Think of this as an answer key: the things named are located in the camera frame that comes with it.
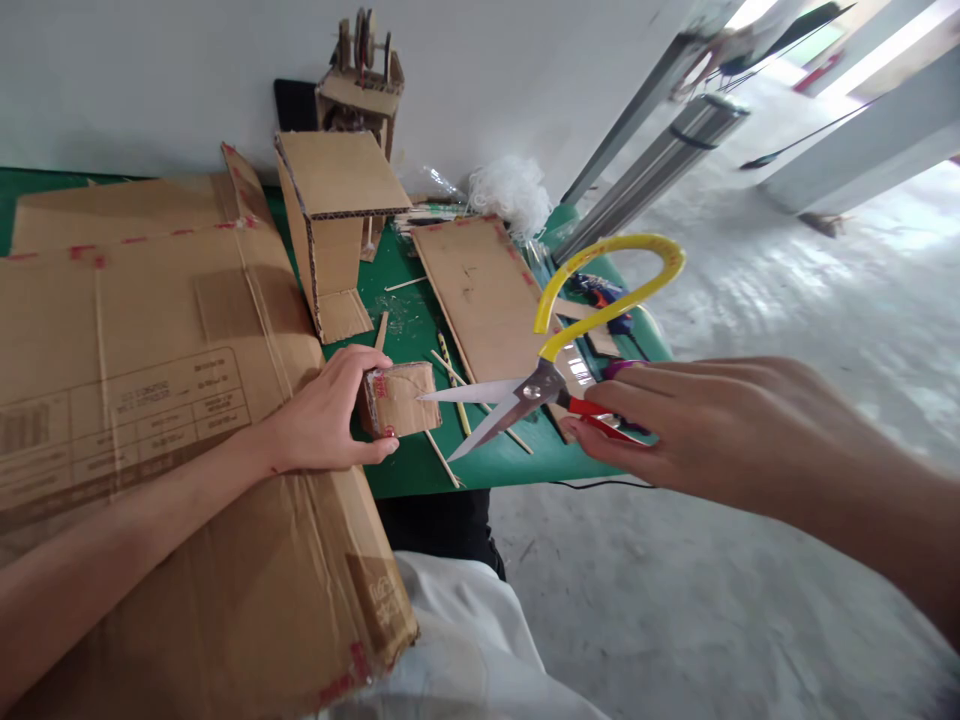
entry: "hand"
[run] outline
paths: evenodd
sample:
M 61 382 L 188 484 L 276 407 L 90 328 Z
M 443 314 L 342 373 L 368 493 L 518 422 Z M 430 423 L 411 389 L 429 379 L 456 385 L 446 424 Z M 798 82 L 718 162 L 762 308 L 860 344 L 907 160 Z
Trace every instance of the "hand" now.
M 660 436 L 649 449 L 579 420 L 584 452 L 658 487 L 787 520 L 831 492 L 927 472 L 812 370 L 785 358 L 654 363 L 587 389 L 592 402 Z
M 319 377 L 259 426 L 274 458 L 271 470 L 377 465 L 395 452 L 400 447 L 396 438 L 362 443 L 350 436 L 350 414 L 364 371 L 391 365 L 382 352 L 364 345 L 337 350 Z

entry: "black pants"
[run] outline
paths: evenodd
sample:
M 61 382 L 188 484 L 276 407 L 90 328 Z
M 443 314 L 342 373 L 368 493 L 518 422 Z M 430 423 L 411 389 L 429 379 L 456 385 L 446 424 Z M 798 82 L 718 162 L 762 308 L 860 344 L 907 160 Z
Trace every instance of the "black pants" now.
M 490 530 L 489 490 L 388 498 L 377 500 L 377 510 L 394 551 L 479 560 L 506 581 Z

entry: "scissors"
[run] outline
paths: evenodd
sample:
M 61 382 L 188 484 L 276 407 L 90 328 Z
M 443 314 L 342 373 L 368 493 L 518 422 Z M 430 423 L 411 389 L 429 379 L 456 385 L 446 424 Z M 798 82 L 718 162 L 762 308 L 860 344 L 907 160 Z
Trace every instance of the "scissors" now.
M 591 260 L 616 250 L 649 250 L 660 256 L 663 260 L 663 268 L 653 280 L 641 285 L 633 292 L 585 320 L 579 320 L 549 338 L 540 348 L 537 369 L 529 377 L 461 385 L 420 397 L 421 400 L 440 402 L 488 402 L 497 404 L 493 412 L 487 415 L 484 421 L 461 443 L 460 447 L 447 458 L 447 462 L 458 460 L 472 450 L 485 445 L 511 425 L 547 403 L 556 403 L 571 413 L 579 414 L 581 420 L 598 428 L 608 437 L 641 444 L 598 417 L 610 415 L 610 410 L 596 403 L 571 396 L 567 391 L 567 381 L 557 370 L 555 363 L 560 351 L 578 337 L 630 311 L 672 282 L 680 274 L 686 262 L 683 249 L 662 235 L 644 234 L 608 238 L 581 250 L 567 260 L 550 278 L 550 282 L 547 283 L 547 287 L 540 296 L 540 305 L 537 307 L 533 330 L 541 335 L 547 332 L 550 325 L 550 316 L 553 313 L 553 303 L 557 299 L 563 284 L 573 273 Z

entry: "red scissor handle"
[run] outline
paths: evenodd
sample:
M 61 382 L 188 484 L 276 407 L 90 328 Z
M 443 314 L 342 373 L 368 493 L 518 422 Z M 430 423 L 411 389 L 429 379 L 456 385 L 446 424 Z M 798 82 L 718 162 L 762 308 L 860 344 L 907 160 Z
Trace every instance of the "red scissor handle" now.
M 597 405 L 589 400 L 581 400 L 580 398 L 571 397 L 570 407 L 567 409 L 574 415 L 579 415 L 581 420 L 588 425 L 593 425 L 593 427 L 597 428 L 597 430 L 602 432 L 608 438 L 612 438 L 614 440 L 623 440 L 624 442 L 631 442 L 643 447 L 647 447 L 636 438 L 632 438 L 626 433 L 620 432 L 615 427 L 607 425 L 603 420 L 596 417 L 597 415 L 613 414 L 610 410 L 607 410 L 602 405 Z

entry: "yellow scissor handle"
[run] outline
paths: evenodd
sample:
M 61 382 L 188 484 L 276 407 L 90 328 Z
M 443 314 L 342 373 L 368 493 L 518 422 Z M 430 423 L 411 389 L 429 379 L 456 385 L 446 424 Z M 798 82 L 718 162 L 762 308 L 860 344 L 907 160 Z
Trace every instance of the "yellow scissor handle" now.
M 567 260 L 563 266 L 557 270 L 556 274 L 550 278 L 547 287 L 540 296 L 540 306 L 537 308 L 537 319 L 533 325 L 533 331 L 536 333 L 545 333 L 550 327 L 550 315 L 553 313 L 553 303 L 560 293 L 560 289 L 573 273 L 582 268 L 591 260 L 606 255 L 616 250 L 649 250 L 661 257 L 663 260 L 663 269 L 650 282 L 641 285 L 629 295 L 617 300 L 612 305 L 599 310 L 585 320 L 575 322 L 568 328 L 564 328 L 552 338 L 547 340 L 540 348 L 540 357 L 550 362 L 556 362 L 557 355 L 566 346 L 572 343 L 581 335 L 585 335 L 590 330 L 610 322 L 616 317 L 635 308 L 648 297 L 661 290 L 667 284 L 680 274 L 683 264 L 686 262 L 686 254 L 683 248 L 677 245 L 673 240 L 663 237 L 663 235 L 621 235 L 612 237 L 591 245 L 581 250 L 572 258 Z

